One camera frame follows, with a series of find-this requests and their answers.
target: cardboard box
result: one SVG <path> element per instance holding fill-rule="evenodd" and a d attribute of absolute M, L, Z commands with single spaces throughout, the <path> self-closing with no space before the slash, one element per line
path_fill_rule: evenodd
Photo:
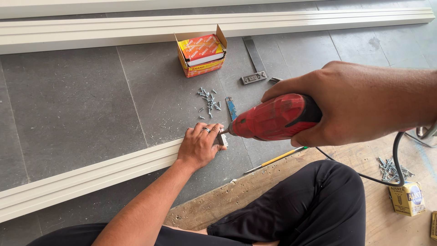
<path fill-rule="evenodd" d="M 405 181 L 402 187 L 389 187 L 395 212 L 414 216 L 426 212 L 425 200 L 419 183 Z"/>
<path fill-rule="evenodd" d="M 215 35 L 217 36 L 217 38 L 219 39 L 222 47 L 223 47 L 223 57 L 219 60 L 214 60 L 214 61 L 210 61 L 210 62 L 206 62 L 206 63 L 202 63 L 199 65 L 195 65 L 195 66 L 189 66 L 185 60 L 185 57 L 182 53 L 182 50 L 180 49 L 180 46 L 178 44 L 178 39 L 177 39 L 177 35 L 175 34 L 174 37 L 176 39 L 176 44 L 177 44 L 177 50 L 178 50 L 178 56 L 179 56 L 179 61 L 180 64 L 182 65 L 182 68 L 184 70 L 185 76 L 187 78 L 190 77 L 194 77 L 200 74 L 204 74 L 207 72 L 211 72 L 214 70 L 217 70 L 219 68 L 222 67 L 223 62 L 225 61 L 226 58 L 226 47 L 228 45 L 228 42 L 226 41 L 225 36 L 223 35 L 222 31 L 220 30 L 219 25 L 217 25 L 217 30 L 215 32 Z"/>
<path fill-rule="evenodd" d="M 437 241 L 437 211 L 433 212 L 431 221 L 431 238 Z"/>

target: orange box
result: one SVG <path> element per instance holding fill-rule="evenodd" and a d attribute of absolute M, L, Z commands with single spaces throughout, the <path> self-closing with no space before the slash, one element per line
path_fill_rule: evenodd
<path fill-rule="evenodd" d="M 222 46 L 224 48 L 223 49 L 223 53 L 224 53 L 223 57 L 219 60 L 214 60 L 214 61 L 199 64 L 199 65 L 195 65 L 195 66 L 188 66 L 187 62 L 185 61 L 185 57 L 182 53 L 182 50 L 180 49 L 180 46 L 178 44 L 179 40 L 177 39 L 177 35 L 176 34 L 174 35 L 174 37 L 176 39 L 177 53 L 179 56 L 179 61 L 180 61 L 180 64 L 182 65 L 185 76 L 187 78 L 194 77 L 194 76 L 204 74 L 207 72 L 211 72 L 211 71 L 217 70 L 217 69 L 222 67 L 223 62 L 225 61 L 225 58 L 226 58 L 226 47 L 228 45 L 228 41 L 226 40 L 225 36 L 223 35 L 222 31 L 220 30 L 219 25 L 217 25 L 217 30 L 215 32 L 215 35 L 217 36 L 217 38 L 219 39 L 220 43 L 222 44 Z"/>

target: anand box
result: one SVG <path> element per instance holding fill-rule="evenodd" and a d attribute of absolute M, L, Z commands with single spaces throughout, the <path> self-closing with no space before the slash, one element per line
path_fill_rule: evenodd
<path fill-rule="evenodd" d="M 219 25 L 217 31 L 201 37 L 177 40 L 179 61 L 187 78 L 222 67 L 226 58 L 227 41 Z"/>

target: black pants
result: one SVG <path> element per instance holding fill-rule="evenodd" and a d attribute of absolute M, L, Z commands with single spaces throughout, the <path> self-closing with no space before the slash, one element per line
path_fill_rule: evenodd
<path fill-rule="evenodd" d="M 89 246 L 106 223 L 71 226 L 28 246 Z M 208 235 L 163 226 L 156 246 L 364 245 L 364 187 L 350 167 L 316 161 L 281 181 L 245 208 L 208 226 Z"/>

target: wooden board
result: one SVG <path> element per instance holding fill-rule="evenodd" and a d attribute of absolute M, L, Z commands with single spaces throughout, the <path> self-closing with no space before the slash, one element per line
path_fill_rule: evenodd
<path fill-rule="evenodd" d="M 321 149 L 357 172 L 381 177 L 376 158 L 392 157 L 394 137 L 395 134 L 391 134 L 370 142 Z M 422 184 L 427 212 L 415 217 L 395 213 L 387 186 L 363 179 L 367 206 L 366 245 L 394 245 L 396 242 L 437 245 L 430 238 L 431 211 L 437 210 L 437 149 L 422 147 L 404 136 L 398 156 L 401 164 L 416 175 L 410 180 Z M 246 206 L 304 165 L 324 158 L 315 148 L 289 156 L 172 208 L 164 224 L 190 230 L 206 228 L 224 215 Z"/>

